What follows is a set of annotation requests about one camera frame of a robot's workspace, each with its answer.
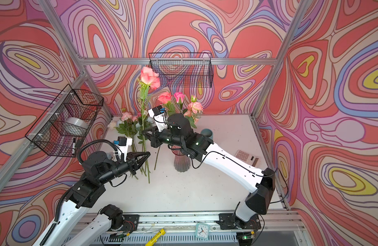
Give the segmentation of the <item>dark pink rose stem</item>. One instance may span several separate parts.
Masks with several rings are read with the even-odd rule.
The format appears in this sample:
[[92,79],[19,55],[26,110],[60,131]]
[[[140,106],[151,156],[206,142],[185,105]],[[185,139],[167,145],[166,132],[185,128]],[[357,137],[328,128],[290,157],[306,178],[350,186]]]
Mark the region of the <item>dark pink rose stem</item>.
[[176,92],[174,94],[164,92],[159,95],[158,101],[166,109],[168,116],[182,113],[183,111],[184,94],[182,92]]

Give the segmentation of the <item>light pink carnation stem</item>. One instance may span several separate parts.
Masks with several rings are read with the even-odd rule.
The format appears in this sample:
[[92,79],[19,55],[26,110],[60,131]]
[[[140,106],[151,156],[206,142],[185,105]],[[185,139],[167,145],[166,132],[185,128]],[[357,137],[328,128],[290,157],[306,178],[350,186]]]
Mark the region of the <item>light pink carnation stem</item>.
[[190,103],[188,104],[187,108],[184,111],[184,116],[187,120],[189,120],[189,123],[192,128],[197,128],[197,123],[201,119],[203,114],[203,106],[202,104],[197,100],[197,98],[192,95]]

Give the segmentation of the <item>salmon pink rose stem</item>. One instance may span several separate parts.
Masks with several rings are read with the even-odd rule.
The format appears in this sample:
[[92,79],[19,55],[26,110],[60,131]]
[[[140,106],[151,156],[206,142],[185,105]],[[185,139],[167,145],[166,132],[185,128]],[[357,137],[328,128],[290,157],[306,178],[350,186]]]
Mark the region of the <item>salmon pink rose stem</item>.
[[142,131],[148,129],[152,126],[148,118],[148,102],[150,100],[149,92],[150,90],[156,90],[160,87],[160,78],[159,74],[155,72],[150,67],[143,67],[140,72],[140,77],[137,79],[137,82],[140,85],[139,88],[139,100],[140,100],[140,119],[141,119],[141,130],[140,135],[142,137],[141,144],[142,150],[146,151],[146,138],[142,134]]

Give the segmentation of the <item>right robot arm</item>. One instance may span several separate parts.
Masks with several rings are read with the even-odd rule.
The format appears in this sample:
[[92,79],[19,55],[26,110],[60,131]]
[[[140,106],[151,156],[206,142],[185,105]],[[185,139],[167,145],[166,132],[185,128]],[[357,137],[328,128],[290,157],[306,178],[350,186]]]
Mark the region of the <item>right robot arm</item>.
[[194,132],[189,120],[181,113],[169,118],[165,117],[165,113],[155,113],[153,110],[148,113],[156,126],[143,130],[142,134],[150,140],[152,147],[166,144],[191,160],[199,161],[201,165],[210,165],[222,171],[249,192],[235,210],[236,222],[248,223],[256,214],[267,214],[275,190],[276,171],[270,168],[262,170],[237,159],[211,138]]

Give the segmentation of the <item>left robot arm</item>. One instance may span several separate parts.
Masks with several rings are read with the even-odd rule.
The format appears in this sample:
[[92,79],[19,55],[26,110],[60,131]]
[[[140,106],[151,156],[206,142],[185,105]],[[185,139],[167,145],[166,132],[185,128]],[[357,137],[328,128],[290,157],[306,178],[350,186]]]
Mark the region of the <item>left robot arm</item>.
[[[55,217],[34,243],[36,246],[60,246],[80,219],[106,191],[105,184],[125,175],[135,174],[150,157],[149,152],[129,152],[113,161],[103,151],[91,154],[87,160],[79,159],[84,173],[80,180],[59,199]],[[104,207],[87,228],[75,236],[70,245],[86,246],[109,229],[120,229],[124,224],[123,212],[116,206]]]

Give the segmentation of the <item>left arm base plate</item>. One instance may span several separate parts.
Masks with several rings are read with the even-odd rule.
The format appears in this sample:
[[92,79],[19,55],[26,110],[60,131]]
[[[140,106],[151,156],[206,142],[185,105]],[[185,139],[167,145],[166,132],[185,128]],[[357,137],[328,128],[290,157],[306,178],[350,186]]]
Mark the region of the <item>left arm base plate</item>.
[[124,214],[117,216],[107,216],[107,231],[123,231],[132,233],[137,231],[139,224],[139,214]]

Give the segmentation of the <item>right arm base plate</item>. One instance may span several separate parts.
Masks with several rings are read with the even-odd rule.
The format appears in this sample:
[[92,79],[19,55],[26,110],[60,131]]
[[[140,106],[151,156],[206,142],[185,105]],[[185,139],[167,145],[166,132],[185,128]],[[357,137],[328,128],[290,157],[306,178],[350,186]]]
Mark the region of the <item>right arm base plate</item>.
[[261,229],[259,214],[253,215],[249,221],[239,219],[234,213],[220,213],[216,223],[222,230],[254,230]]

